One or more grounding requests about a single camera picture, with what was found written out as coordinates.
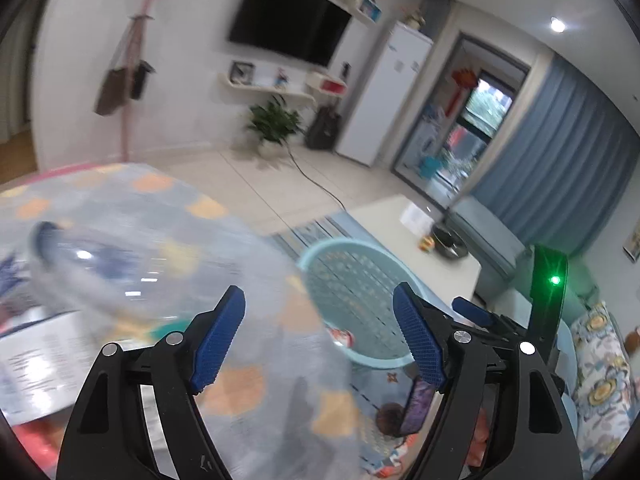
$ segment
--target white coffee table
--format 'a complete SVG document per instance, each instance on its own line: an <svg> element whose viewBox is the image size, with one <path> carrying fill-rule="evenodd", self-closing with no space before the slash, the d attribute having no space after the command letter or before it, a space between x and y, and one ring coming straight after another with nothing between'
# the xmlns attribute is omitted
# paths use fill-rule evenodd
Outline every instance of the white coffee table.
<svg viewBox="0 0 640 480"><path fill-rule="evenodd" d="M471 300L480 275L480 263L471 254L451 261L435 252L423 253L418 248L419 238L400 221L411 204L407 197L396 195L348 213L447 306L457 297Z"/></svg>

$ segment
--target white paper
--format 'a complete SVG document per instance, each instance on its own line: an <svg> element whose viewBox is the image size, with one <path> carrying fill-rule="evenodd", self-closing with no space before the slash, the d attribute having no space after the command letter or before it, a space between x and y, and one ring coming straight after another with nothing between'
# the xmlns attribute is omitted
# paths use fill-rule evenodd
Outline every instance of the white paper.
<svg viewBox="0 0 640 480"><path fill-rule="evenodd" d="M401 224L418 238L431 232L434 220L414 203L411 203L400 215Z"/></svg>
<svg viewBox="0 0 640 480"><path fill-rule="evenodd" d="M11 426L76 402L97 351L80 312L0 336L0 408Z"/></svg>

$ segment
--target wooden floor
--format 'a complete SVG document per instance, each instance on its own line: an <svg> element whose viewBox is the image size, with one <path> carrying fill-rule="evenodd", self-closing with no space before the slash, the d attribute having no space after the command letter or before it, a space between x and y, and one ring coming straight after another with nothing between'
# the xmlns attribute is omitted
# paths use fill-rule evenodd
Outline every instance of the wooden floor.
<svg viewBox="0 0 640 480"><path fill-rule="evenodd" d="M0 184L33 173L38 169L31 131L14 135L0 144Z"/></svg>

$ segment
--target white refrigerator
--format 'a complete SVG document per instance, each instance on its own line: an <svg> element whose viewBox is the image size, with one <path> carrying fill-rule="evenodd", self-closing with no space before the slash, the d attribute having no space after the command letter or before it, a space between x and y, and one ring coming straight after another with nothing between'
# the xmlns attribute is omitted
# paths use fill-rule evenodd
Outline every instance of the white refrigerator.
<svg viewBox="0 0 640 480"><path fill-rule="evenodd" d="M433 41L396 23L369 75L335 151L371 166L427 59Z"/></svg>

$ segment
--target blue bucket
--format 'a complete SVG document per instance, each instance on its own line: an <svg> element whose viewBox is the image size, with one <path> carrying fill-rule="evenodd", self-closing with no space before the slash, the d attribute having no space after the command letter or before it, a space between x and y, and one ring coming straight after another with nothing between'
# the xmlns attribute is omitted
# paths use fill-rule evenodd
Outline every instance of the blue bucket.
<svg viewBox="0 0 640 480"><path fill-rule="evenodd" d="M426 156L420 165L420 176L424 180L431 180L442 167L442 161L433 156Z"/></svg>
<svg viewBox="0 0 640 480"><path fill-rule="evenodd" d="M309 247L298 267L324 322L353 334L353 348L340 346L351 361L383 370L414 361L394 315L393 292L407 282L426 294L402 262L374 244L332 238Z"/></svg>

